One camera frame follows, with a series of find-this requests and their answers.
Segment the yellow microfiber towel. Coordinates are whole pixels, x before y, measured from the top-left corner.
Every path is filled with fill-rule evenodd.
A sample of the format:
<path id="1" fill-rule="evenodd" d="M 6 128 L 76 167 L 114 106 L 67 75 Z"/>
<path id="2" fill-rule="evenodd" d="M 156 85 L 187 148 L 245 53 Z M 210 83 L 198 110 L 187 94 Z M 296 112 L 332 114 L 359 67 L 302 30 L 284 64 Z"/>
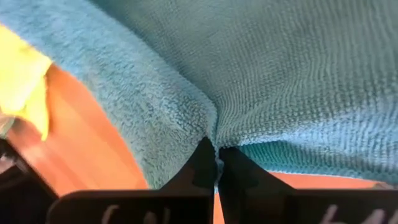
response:
<path id="1" fill-rule="evenodd" d="M 49 133 L 46 73 L 52 61 L 0 24 L 0 138 L 19 118 L 45 140 Z"/>

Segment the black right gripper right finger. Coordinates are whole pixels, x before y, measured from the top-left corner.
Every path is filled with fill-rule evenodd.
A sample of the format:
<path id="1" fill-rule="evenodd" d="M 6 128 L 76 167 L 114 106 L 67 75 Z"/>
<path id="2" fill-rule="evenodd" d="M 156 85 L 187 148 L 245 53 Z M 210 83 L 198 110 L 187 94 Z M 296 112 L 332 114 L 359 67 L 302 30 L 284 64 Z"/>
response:
<path id="1" fill-rule="evenodd" d="M 236 148 L 220 158 L 225 224 L 398 224 L 398 190 L 298 190 Z"/>

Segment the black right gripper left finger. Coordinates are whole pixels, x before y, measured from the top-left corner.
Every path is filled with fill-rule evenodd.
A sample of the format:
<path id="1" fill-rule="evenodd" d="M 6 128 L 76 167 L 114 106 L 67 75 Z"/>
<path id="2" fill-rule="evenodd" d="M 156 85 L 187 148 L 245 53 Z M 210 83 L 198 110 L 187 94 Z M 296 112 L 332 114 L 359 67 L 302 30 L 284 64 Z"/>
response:
<path id="1" fill-rule="evenodd" d="M 158 190 L 81 190 L 59 198 L 46 224 L 212 224 L 214 148 L 203 138 Z"/>

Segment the teal microfiber towel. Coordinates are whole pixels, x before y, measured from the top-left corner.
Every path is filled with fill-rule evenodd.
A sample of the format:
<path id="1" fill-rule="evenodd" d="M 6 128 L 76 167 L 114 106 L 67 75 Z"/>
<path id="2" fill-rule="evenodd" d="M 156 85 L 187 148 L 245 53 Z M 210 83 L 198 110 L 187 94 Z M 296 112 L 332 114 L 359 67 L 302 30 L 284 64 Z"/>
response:
<path id="1" fill-rule="evenodd" d="M 398 0 L 0 0 L 158 189 L 198 143 L 398 184 Z"/>

